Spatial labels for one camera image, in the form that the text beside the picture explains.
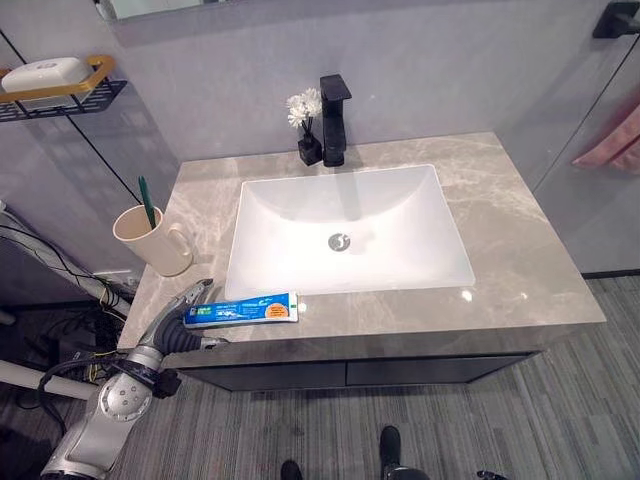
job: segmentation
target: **pink towel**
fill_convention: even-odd
[[[640,105],[596,147],[572,163],[583,168],[609,163],[620,170],[640,175]]]

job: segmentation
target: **black flower vase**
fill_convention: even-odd
[[[322,144],[310,131],[305,130],[302,140],[298,141],[298,152],[305,165],[313,165],[322,160]]]

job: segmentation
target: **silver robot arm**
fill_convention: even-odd
[[[152,397],[173,395],[180,385],[175,371],[160,371],[163,358],[227,343],[221,338],[192,335],[182,325],[187,310],[204,300],[212,283],[211,279],[200,280],[174,297],[126,360],[114,364],[120,373],[89,398],[84,418],[62,438],[41,479],[105,479]]]

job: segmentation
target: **cabinet drawer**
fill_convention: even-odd
[[[189,368],[182,373],[227,390],[260,391],[344,387],[345,363],[290,363]]]
[[[527,356],[351,361],[347,363],[347,385],[466,383]]]

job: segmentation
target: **striped carpet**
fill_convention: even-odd
[[[137,425],[111,479],[277,479],[294,458],[308,479],[375,479],[377,437],[398,426],[403,463],[433,480],[488,469],[512,480],[640,478],[640,277],[588,282],[609,322],[469,386],[234,393],[184,377]],[[55,439],[39,410],[0,390],[0,425],[28,445]],[[82,402],[64,401],[71,421]]]

